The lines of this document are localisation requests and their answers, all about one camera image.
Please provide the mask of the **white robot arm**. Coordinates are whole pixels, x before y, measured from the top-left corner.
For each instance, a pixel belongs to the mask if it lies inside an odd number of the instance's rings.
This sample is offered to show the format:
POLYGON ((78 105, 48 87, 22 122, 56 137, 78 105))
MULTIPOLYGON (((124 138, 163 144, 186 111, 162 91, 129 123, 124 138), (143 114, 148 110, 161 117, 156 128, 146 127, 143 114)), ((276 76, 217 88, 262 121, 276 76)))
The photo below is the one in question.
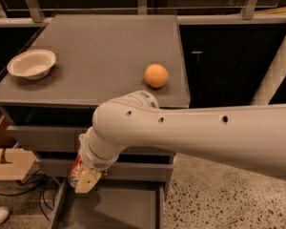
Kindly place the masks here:
POLYGON ((100 104, 80 136, 83 164, 110 168, 128 147, 153 147, 286 180, 286 104, 161 109, 146 91, 100 104))

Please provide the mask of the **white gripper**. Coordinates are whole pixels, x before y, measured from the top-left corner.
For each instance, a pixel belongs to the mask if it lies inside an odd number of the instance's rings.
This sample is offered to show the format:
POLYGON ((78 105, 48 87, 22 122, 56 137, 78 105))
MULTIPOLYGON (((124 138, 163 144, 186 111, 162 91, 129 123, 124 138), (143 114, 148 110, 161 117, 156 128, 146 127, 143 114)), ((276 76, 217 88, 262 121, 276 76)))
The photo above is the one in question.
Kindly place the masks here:
POLYGON ((86 132, 79 139, 79 155, 89 169, 82 171, 75 192, 87 194, 101 178, 100 172, 108 170, 117 161, 119 151, 117 146, 104 141, 95 132, 86 132))

